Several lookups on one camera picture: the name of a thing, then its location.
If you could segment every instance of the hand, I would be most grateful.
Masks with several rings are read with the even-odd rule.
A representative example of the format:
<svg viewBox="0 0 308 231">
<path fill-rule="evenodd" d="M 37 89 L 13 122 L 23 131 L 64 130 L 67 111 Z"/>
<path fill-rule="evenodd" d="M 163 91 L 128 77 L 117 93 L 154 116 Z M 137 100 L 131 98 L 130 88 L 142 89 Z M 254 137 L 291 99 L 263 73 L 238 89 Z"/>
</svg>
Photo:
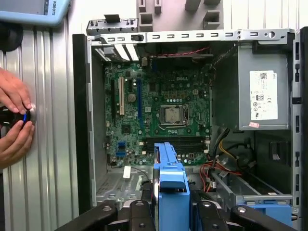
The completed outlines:
<svg viewBox="0 0 308 231">
<path fill-rule="evenodd" d="M 0 139 L 0 168 L 4 169 L 18 162 L 30 149 L 34 133 L 34 125 L 27 122 L 24 127 L 23 121 L 18 121 L 6 134 Z"/>
<path fill-rule="evenodd" d="M 15 113 L 25 114 L 27 109 L 31 109 L 26 85 L 2 68 L 0 68 L 0 102 Z"/>
</svg>

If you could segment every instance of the metal panel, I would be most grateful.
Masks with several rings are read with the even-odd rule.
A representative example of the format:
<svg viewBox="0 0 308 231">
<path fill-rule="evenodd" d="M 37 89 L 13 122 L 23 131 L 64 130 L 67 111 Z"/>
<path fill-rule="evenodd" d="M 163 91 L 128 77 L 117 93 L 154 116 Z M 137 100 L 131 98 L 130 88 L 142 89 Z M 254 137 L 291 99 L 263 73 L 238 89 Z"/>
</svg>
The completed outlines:
<svg viewBox="0 0 308 231">
<path fill-rule="evenodd" d="M 28 155 L 3 171 L 7 231 L 52 231 L 78 216 L 74 93 L 68 20 L 51 31 L 25 28 L 0 66 L 24 81 L 37 107 Z"/>
</svg>

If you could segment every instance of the green circuit board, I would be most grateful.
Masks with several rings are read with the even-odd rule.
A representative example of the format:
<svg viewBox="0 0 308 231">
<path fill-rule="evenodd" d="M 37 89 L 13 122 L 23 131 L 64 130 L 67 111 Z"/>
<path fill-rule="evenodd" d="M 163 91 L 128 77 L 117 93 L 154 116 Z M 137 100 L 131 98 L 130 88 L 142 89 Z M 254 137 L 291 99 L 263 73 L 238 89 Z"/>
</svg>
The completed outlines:
<svg viewBox="0 0 308 231">
<path fill-rule="evenodd" d="M 109 64 L 104 76 L 109 165 L 153 165 L 156 142 L 173 144 L 184 165 L 204 163 L 210 135 L 206 68 Z"/>
</svg>

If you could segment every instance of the warning sticker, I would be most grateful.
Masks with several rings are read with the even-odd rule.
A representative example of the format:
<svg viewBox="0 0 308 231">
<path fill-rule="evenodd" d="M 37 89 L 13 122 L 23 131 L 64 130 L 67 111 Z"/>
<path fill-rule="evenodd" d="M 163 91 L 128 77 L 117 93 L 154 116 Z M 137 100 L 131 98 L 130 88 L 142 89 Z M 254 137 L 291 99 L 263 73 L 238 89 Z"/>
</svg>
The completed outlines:
<svg viewBox="0 0 308 231">
<path fill-rule="evenodd" d="M 251 120 L 278 119 L 277 74 L 274 71 L 250 72 Z"/>
</svg>

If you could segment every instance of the blue drive bracket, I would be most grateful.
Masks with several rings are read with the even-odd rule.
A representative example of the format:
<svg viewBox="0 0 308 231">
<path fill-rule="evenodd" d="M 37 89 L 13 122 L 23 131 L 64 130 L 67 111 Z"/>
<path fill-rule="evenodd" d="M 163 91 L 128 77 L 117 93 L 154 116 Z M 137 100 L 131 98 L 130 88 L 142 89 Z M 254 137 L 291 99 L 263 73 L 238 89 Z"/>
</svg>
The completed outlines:
<svg viewBox="0 0 308 231">
<path fill-rule="evenodd" d="M 156 143 L 154 153 L 159 170 L 159 230 L 187 231 L 190 224 L 190 191 L 185 169 L 177 153 L 168 143 Z"/>
<path fill-rule="evenodd" d="M 264 204 L 250 205 L 263 214 L 274 218 L 290 227 L 292 224 L 292 208 L 290 205 L 279 205 L 276 201 L 265 201 Z"/>
</svg>

